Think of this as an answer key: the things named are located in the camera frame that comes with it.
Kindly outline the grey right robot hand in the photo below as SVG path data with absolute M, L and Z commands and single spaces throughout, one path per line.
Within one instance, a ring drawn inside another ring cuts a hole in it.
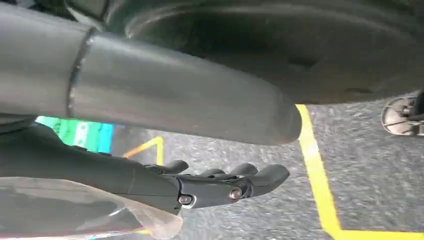
M 60 141 L 38 116 L 106 122 L 257 145 L 295 141 L 294 103 L 255 76 L 180 52 L 0 5 L 0 175 L 81 183 L 176 215 L 272 192 L 282 165 L 184 175 Z

